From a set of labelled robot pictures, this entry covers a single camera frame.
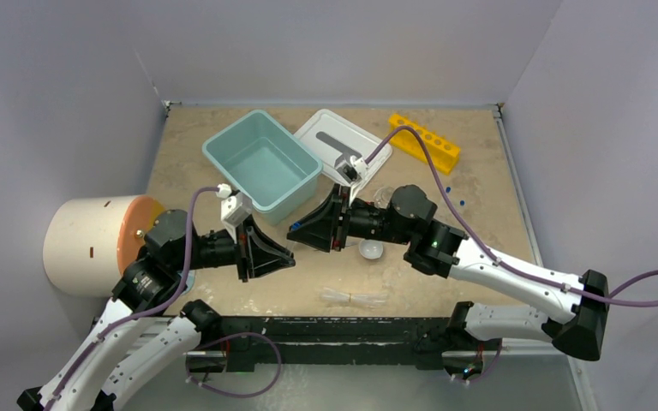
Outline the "small glass flask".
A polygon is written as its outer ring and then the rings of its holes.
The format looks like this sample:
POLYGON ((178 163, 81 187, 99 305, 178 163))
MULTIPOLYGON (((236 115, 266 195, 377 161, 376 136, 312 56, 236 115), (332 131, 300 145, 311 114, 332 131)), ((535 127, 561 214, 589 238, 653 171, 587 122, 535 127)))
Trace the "small glass flask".
POLYGON ((392 199, 392 196, 395 192, 395 188, 392 186, 384 186, 379 188, 373 197, 373 203, 380 209, 386 209, 389 206, 389 203, 392 199))

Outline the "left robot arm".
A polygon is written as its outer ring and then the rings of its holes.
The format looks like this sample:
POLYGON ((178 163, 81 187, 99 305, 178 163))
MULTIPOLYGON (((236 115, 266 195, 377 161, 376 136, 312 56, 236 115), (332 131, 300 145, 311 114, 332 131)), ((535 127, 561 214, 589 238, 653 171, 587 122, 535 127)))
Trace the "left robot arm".
POLYGON ((158 215, 144 240, 85 341, 52 380, 21 393, 20 409, 123 409, 180 355, 220 342, 221 316, 194 300, 156 337, 132 350, 184 291, 188 272, 235 266, 240 280, 247 282, 296 263, 293 253, 260 231, 251 217, 239 224, 235 236, 227 229, 198 235, 190 211, 168 210, 158 215))

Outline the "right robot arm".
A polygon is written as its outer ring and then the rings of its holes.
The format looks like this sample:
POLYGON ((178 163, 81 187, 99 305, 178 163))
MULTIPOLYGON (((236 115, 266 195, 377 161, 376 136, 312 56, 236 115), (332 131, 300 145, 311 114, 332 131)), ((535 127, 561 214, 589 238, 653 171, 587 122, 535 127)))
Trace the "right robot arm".
POLYGON ((385 208, 350 198, 336 184, 327 198, 293 223, 295 241, 329 253, 347 238, 407 246, 404 260, 422 274, 475 283, 521 301, 519 307, 458 304, 446 335, 457 348, 503 337, 551 343, 579 360, 601 357, 608 305, 607 277, 551 271, 507 254, 483 249, 464 231, 435 219, 437 205, 416 185, 397 188, 385 208))

